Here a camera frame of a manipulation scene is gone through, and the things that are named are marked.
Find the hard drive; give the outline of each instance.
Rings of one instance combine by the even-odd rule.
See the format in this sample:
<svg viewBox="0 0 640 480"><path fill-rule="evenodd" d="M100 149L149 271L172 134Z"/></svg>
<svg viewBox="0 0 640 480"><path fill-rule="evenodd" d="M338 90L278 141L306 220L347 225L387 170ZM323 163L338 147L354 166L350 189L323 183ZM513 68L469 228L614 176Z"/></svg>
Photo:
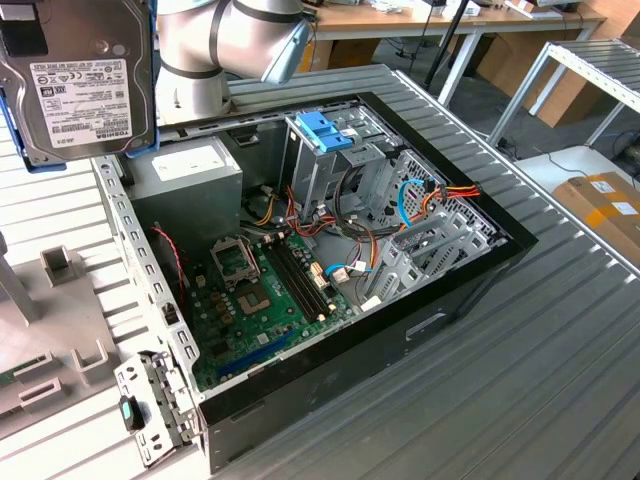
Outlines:
<svg viewBox="0 0 640 480"><path fill-rule="evenodd" d="M147 2L19 2L0 16L1 106L27 166L155 142Z"/></svg>

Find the yellow wire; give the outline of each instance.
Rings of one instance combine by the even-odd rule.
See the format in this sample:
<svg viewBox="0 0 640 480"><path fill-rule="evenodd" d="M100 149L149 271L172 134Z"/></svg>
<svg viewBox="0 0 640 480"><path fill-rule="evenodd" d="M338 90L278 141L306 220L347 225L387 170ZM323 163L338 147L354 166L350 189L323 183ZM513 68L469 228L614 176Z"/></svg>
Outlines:
<svg viewBox="0 0 640 480"><path fill-rule="evenodd" d="M266 225L271 220L271 215L273 215L273 203L275 202L275 195L271 196L271 200L269 201L269 208L267 209L267 213L262 217L262 220L257 221L255 224L259 227L262 225Z"/></svg>
<svg viewBox="0 0 640 480"><path fill-rule="evenodd" d="M447 187L447 190L469 190L475 187L475 185L471 185L470 187Z"/></svg>

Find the barcode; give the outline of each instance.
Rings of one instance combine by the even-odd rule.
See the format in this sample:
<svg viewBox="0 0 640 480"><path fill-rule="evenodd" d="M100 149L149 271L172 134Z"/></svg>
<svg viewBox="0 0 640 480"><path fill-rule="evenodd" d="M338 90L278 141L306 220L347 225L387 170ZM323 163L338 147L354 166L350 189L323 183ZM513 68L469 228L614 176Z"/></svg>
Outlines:
<svg viewBox="0 0 640 480"><path fill-rule="evenodd" d="M128 135L126 130L116 128L101 128L96 130L96 136L98 138L124 137L126 135Z"/></svg>
<svg viewBox="0 0 640 480"><path fill-rule="evenodd" d="M73 125L62 125L61 127L53 127L51 131L53 133L68 133L78 132L80 130L89 130L90 128L90 123L74 123Z"/></svg>
<svg viewBox="0 0 640 480"><path fill-rule="evenodd" d="M104 125L102 126L102 128L112 128L112 127L117 127L117 128L122 128L122 127L127 127L129 126L129 120L127 120L126 118L120 119L120 120L108 120L104 122Z"/></svg>

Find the motherboard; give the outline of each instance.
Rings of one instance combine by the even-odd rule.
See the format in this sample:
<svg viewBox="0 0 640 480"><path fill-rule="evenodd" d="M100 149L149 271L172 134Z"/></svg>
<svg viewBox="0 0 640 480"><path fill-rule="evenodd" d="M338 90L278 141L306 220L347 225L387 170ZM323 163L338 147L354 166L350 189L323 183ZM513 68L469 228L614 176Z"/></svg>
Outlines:
<svg viewBox="0 0 640 480"><path fill-rule="evenodd" d="M226 237L191 263L186 311L200 348L193 372L201 391L354 315L342 294L318 285L317 263L295 233L254 243Z"/></svg>

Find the wooden tabletop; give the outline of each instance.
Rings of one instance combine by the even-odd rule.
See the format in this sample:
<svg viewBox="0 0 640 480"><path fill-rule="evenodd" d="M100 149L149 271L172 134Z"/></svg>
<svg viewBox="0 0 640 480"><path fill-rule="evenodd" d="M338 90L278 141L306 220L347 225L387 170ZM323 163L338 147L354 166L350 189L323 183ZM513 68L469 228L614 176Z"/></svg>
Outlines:
<svg viewBox="0 0 640 480"><path fill-rule="evenodd" d="M318 31L344 31L344 30L370 30L372 28L385 29L409 29L422 27L426 18L419 19L412 17L412 10L403 9L401 13L381 13L368 4L355 6L337 5L325 3L316 9L318 12ZM567 21L598 21L602 22L606 17L595 12L587 5L581 5L580 14L565 13L564 20L545 19L532 20L524 15L506 7L496 10L493 8L482 8L477 17L463 17L460 22L462 26L471 25L521 25L531 23L544 24L564 24ZM451 21L441 16L432 16L429 20L430 27L448 27Z"/></svg>

